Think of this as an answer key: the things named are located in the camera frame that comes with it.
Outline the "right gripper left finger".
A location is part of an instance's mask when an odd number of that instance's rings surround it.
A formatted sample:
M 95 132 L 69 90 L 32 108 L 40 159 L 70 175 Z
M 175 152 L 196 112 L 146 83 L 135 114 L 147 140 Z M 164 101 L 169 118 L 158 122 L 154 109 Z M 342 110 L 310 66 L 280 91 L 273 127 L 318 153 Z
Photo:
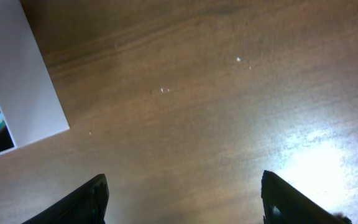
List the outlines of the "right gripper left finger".
M 98 174 L 23 224 L 105 224 L 108 200 L 106 176 Z

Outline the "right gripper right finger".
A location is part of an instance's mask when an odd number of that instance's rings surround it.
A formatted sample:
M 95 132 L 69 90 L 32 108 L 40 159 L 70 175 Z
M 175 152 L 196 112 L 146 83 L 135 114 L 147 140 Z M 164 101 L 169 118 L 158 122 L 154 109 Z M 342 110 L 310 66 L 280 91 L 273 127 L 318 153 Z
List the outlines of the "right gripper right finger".
M 264 224 L 351 224 L 343 213 L 329 213 L 276 173 L 265 170 L 261 180 Z

